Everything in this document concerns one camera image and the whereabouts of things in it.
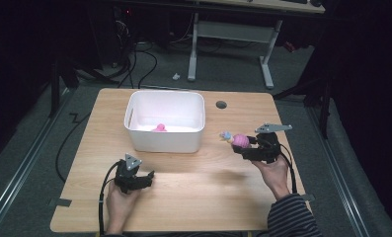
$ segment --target human hand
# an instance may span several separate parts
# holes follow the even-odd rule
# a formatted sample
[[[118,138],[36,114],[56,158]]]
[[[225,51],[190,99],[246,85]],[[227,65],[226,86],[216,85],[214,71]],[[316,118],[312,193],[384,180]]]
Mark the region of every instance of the human hand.
[[[288,164],[281,155],[270,164],[262,161],[251,161],[251,163],[260,170],[264,182],[273,192],[276,200],[290,194],[287,186]]]
[[[109,210],[109,226],[106,234],[122,234],[124,224],[130,216],[140,192],[141,190],[135,190],[125,194],[114,182],[110,182],[109,194],[106,199]]]

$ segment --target person's left hand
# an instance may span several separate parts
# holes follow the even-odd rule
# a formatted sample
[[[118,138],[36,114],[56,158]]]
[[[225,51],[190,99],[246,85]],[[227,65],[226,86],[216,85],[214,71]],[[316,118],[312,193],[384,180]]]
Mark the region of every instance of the person's left hand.
[[[114,182],[110,182],[109,195],[106,199],[109,210],[109,226],[106,234],[122,234],[124,224],[130,216],[140,192],[141,190],[136,190],[125,194]]]

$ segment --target human arm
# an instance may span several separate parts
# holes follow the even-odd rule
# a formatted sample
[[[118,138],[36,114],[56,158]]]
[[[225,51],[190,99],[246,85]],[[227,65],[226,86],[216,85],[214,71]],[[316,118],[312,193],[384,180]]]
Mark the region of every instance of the human arm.
[[[140,191],[135,190],[125,194],[114,182],[110,182],[109,194],[106,199],[109,211],[109,225],[105,237],[122,236],[123,227],[131,215]]]
[[[288,164],[285,159],[279,155],[271,164],[261,161],[252,163],[260,170],[276,199],[268,218],[270,236],[322,236],[304,199],[288,190]]]

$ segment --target pink plush toy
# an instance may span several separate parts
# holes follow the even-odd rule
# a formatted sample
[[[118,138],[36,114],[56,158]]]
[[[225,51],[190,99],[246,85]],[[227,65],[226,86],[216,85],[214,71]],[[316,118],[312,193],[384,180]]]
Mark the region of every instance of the pink plush toy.
[[[167,131],[165,129],[165,125],[163,123],[159,123],[155,129],[153,129],[152,131]]]
[[[249,143],[249,139],[244,134],[236,134],[232,136],[229,131],[223,131],[219,134],[219,136],[226,140],[228,143],[232,145],[240,146],[242,148],[251,148],[251,144]]]

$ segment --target striped shirt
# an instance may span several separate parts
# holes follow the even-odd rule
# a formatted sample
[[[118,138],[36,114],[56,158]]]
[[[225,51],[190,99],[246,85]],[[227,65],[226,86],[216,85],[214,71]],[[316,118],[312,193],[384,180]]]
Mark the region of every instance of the striped shirt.
[[[278,200],[269,213],[271,237],[279,236],[323,236],[315,218],[299,194]]]

